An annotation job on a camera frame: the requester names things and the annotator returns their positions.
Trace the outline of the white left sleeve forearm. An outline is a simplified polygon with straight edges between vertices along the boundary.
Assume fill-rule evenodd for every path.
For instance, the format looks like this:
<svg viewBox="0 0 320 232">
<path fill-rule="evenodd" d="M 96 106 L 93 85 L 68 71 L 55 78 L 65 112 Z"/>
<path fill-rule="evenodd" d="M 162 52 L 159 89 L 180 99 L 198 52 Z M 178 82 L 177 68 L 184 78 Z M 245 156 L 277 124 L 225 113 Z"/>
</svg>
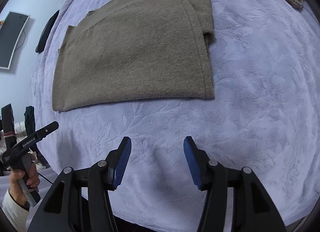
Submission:
<svg viewBox="0 0 320 232">
<path fill-rule="evenodd" d="M 10 189 L 7 190 L 3 199 L 2 210 L 17 231 L 27 231 L 29 209 L 30 204 L 23 193 L 11 194 Z"/>
</svg>

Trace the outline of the person's left hand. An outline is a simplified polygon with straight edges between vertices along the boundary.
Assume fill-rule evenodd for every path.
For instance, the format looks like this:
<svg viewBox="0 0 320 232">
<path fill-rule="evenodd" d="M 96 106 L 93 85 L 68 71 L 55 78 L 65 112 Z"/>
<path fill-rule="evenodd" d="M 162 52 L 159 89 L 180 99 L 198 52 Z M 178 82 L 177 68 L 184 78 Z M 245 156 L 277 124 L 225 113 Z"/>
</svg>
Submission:
<svg viewBox="0 0 320 232">
<path fill-rule="evenodd" d="M 41 199 L 37 189 L 40 179 L 34 160 L 32 154 L 24 155 L 22 162 L 15 165 L 22 169 L 12 169 L 9 175 L 9 194 L 20 206 L 35 207 Z"/>
</svg>

